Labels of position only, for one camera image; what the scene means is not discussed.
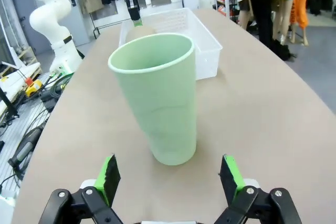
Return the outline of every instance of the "door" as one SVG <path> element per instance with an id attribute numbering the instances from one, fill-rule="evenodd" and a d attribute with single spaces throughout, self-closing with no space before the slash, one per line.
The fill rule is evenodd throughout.
<path id="1" fill-rule="evenodd" d="M 71 12 L 64 19 L 60 20 L 59 24 L 69 29 L 76 46 L 87 44 L 90 42 L 90 38 L 84 25 L 78 0 L 69 1 L 73 4 Z"/>
<path id="2" fill-rule="evenodd" d="M 13 0 L 17 16 L 29 45 L 36 55 L 51 50 L 49 40 L 35 31 L 29 22 L 31 13 L 37 8 L 35 0 Z"/>

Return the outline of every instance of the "green cup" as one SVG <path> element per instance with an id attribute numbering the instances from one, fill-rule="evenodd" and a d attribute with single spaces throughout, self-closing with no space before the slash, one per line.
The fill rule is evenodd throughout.
<path id="1" fill-rule="evenodd" d="M 154 157 L 165 165 L 192 158 L 196 151 L 193 41 L 180 34 L 145 36 L 119 47 L 108 65 Z"/>

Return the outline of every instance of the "black pants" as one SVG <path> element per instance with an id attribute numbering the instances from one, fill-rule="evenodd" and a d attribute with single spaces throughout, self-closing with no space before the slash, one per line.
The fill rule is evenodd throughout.
<path id="1" fill-rule="evenodd" d="M 253 14 L 259 29 L 259 40 L 268 48 L 271 48 L 273 36 L 271 3 L 272 0 L 251 0 Z"/>

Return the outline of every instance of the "shorts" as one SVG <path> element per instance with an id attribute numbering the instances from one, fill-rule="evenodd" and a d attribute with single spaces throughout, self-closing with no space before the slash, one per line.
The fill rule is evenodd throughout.
<path id="1" fill-rule="evenodd" d="M 248 0 L 242 0 L 242 1 L 238 2 L 238 4 L 239 4 L 239 9 L 240 10 L 245 10 L 247 12 L 250 11 L 250 3 L 249 3 Z"/>

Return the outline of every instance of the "white box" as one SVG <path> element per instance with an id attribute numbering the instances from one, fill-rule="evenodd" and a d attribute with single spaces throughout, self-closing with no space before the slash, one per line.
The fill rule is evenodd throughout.
<path id="1" fill-rule="evenodd" d="M 175 9 L 144 16 L 142 24 L 150 26 L 157 33 L 178 33 L 193 39 L 196 47 L 196 79 L 217 75 L 221 44 L 188 8 Z M 132 20 L 122 23 L 119 46 L 125 44 L 126 35 L 134 27 Z"/>

